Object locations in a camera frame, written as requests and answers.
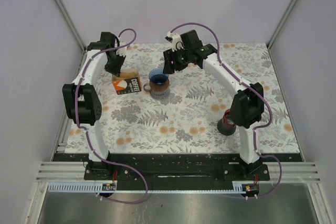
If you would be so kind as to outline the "orange coffee filter box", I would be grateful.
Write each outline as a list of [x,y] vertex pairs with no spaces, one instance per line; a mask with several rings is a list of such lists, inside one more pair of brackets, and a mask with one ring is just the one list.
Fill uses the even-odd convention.
[[136,93],[136,92],[141,92],[142,90],[138,68],[132,67],[128,69],[136,69],[138,71],[138,75],[136,77],[128,78],[128,79],[124,79],[124,78],[120,78],[120,77],[112,75],[111,82],[113,84],[113,87],[117,95]]

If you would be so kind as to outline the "blue ribbed dripper holder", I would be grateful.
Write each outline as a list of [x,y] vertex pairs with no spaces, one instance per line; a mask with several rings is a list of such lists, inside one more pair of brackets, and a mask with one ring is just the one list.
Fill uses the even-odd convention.
[[162,68],[154,68],[149,72],[149,80],[154,84],[163,84],[169,79],[169,75]]

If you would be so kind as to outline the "grey glass carafe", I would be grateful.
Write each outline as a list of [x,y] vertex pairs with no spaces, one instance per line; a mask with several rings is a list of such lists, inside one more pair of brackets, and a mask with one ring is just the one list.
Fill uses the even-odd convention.
[[145,92],[149,92],[151,97],[157,100],[165,99],[170,94],[170,87],[168,84],[154,84],[148,82],[143,86]]

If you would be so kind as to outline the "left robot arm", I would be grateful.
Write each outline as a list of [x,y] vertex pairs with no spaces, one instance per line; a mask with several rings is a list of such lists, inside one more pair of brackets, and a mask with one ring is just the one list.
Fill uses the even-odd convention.
[[107,159],[109,151],[100,130],[102,104],[95,85],[103,69],[115,76],[120,75],[125,51],[126,48],[121,46],[115,34],[102,32],[100,40],[89,44],[86,60],[77,77],[72,83],[62,87],[67,117],[85,134],[89,161],[98,163],[95,171],[102,179],[112,177],[114,167],[108,162],[103,162]]

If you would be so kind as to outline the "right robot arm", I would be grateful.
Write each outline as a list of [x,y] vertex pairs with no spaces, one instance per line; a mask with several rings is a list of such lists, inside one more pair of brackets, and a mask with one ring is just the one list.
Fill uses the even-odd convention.
[[228,65],[220,63],[219,50],[211,44],[203,44],[195,30],[181,35],[169,32],[166,40],[172,47],[163,53],[164,74],[174,74],[193,63],[211,74],[232,96],[232,105],[218,121],[217,129],[225,136],[239,132],[240,158],[236,170],[243,179],[252,179],[261,167],[251,126],[260,121],[264,112],[262,85],[255,83],[245,88],[245,80]]

